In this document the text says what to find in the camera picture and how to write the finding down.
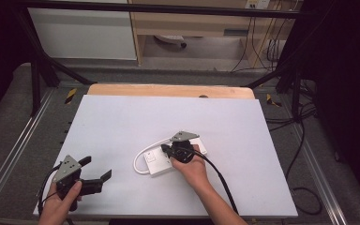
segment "floor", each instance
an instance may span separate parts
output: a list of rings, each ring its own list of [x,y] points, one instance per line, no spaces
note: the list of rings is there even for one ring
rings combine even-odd
[[[180,46],[163,43],[149,37],[146,40],[142,65],[135,66],[128,63],[121,65],[116,62],[114,65],[98,65],[98,67],[96,65],[94,67],[93,65],[91,67],[77,65],[74,70],[89,79],[97,79],[106,83],[185,83],[237,86],[240,83],[247,84],[260,78],[269,72],[270,67],[275,65],[264,57],[262,61],[266,68],[249,69],[247,60],[240,62],[243,56],[243,47],[237,38],[186,37],[186,42],[187,47],[182,49]],[[115,75],[112,75],[112,69],[116,72]],[[40,179],[40,171],[48,170],[54,163],[55,157],[49,157],[49,155],[57,154],[60,151],[60,141],[65,139],[65,130],[70,127],[68,122],[71,121],[77,110],[76,106],[79,105],[81,95],[87,91],[87,87],[74,84],[74,81],[66,75],[60,74],[60,78],[63,82],[59,88],[53,90],[54,101],[47,107],[44,118],[40,120],[37,129],[31,132],[32,138],[25,144],[26,146],[18,157],[17,165],[8,171],[11,176],[6,177],[7,182],[0,189],[0,224],[36,224],[35,218],[30,217],[30,212],[27,210],[34,208],[32,198],[35,196],[40,182],[32,181]],[[267,118],[289,116],[285,107],[278,106],[278,104],[285,104],[283,100],[287,96],[277,95],[274,89],[277,81],[277,79],[273,79],[254,90],[256,97],[262,103],[262,109]],[[0,168],[5,163],[7,156],[11,154],[13,145],[16,144],[29,120],[28,112],[31,112],[32,102],[29,82],[29,69],[27,66],[20,67],[16,71],[15,80],[8,89],[7,95],[0,103]],[[71,102],[72,105],[65,105],[63,102],[68,91],[73,87],[71,85],[78,87],[78,94]],[[267,94],[271,95],[274,103],[267,104]],[[317,122],[318,119],[310,117],[306,120],[308,144],[322,166],[323,173],[348,221],[347,224],[360,224],[360,187],[348,166],[335,161],[331,144],[327,140],[322,126]],[[297,128],[295,127],[272,131],[272,139],[284,171],[293,158],[294,149],[299,144],[295,138],[296,133]],[[309,187],[318,193],[317,183],[305,159],[306,157],[303,155],[294,164],[289,180],[290,187]],[[294,201],[309,210],[315,210],[317,207],[314,197],[303,193],[296,193]],[[285,221],[258,218],[250,219],[249,222],[254,224],[281,224],[282,222],[286,224],[332,224],[333,220],[329,215],[324,207],[318,216],[299,213],[299,218],[285,219]],[[107,224],[106,221],[77,222],[77,224],[101,223]]]

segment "black tripod leg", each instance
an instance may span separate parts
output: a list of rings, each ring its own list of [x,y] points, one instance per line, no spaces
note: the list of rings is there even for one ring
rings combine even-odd
[[[37,59],[31,62],[31,76],[32,76],[32,112],[31,116],[40,108],[40,83]]]
[[[28,37],[28,40],[33,49],[33,58],[32,60],[37,60],[38,63],[38,70],[42,75],[43,79],[45,80],[48,86],[57,86],[60,81],[58,80],[53,68],[46,63],[46,60],[43,59],[43,48],[40,45],[38,37],[36,36],[35,32],[31,29],[29,22],[24,16],[24,11],[26,8],[15,8],[12,6],[12,14],[14,18],[16,18],[17,22],[19,23],[20,27]]]
[[[55,68],[61,70],[62,72],[66,73],[68,76],[70,76],[71,78],[77,80],[80,83],[83,84],[93,84],[96,82],[91,82],[87,79],[85,79],[84,77],[82,77],[81,75],[79,75],[78,73],[70,70],[69,68],[63,66],[62,64],[58,63],[57,61],[55,61],[54,59],[52,59],[49,55],[47,55],[46,53],[44,53],[44,57],[46,58],[46,60],[48,60],[51,65],[53,65]]]
[[[248,87],[250,89],[253,89],[255,87],[260,86],[263,83],[270,81],[271,79],[273,79],[275,77],[281,77],[284,74],[284,72],[286,72],[287,70],[288,70],[288,66],[286,66],[286,65],[284,65],[282,67],[278,67],[275,71],[270,72],[269,74],[263,76],[259,80],[255,81],[255,82],[251,82],[250,84],[247,84],[247,85],[244,85],[241,87]]]

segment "white table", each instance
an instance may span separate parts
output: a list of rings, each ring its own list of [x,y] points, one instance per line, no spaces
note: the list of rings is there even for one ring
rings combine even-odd
[[[144,147],[182,129],[201,135],[207,156],[226,178],[242,217],[297,217],[258,100],[129,96],[83,96],[55,165],[66,155],[76,160],[91,156],[81,178],[99,178],[108,170],[112,178],[101,193],[84,196],[71,215],[207,217],[178,171],[153,178],[132,168]],[[138,162],[140,170],[146,169],[143,157]],[[227,201],[216,172],[206,165],[209,180]]]

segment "power strip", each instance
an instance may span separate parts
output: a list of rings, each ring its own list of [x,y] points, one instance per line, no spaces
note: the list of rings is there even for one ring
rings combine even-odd
[[[203,146],[203,142],[200,138],[191,139],[189,141],[191,144],[198,144],[202,154],[207,154],[206,148]],[[144,159],[147,163],[148,171],[151,176],[157,176],[165,173],[173,167],[168,155],[162,151],[160,146],[145,152]]]

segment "hand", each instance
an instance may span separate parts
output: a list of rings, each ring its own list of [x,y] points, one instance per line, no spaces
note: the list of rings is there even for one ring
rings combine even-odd
[[[200,152],[198,144],[192,144],[192,146],[195,151]],[[184,175],[187,182],[193,188],[202,188],[203,186],[210,185],[207,178],[205,162],[202,158],[194,156],[189,163],[182,163],[171,157],[171,162],[174,168]]]
[[[62,225],[68,216],[69,207],[72,205],[72,202],[78,198],[81,188],[82,182],[77,181],[75,185],[69,190],[66,198],[61,200],[56,193],[56,183],[52,182],[51,188],[49,189],[49,193],[47,195],[52,196],[45,201],[45,206],[42,215],[40,216],[39,225]]]

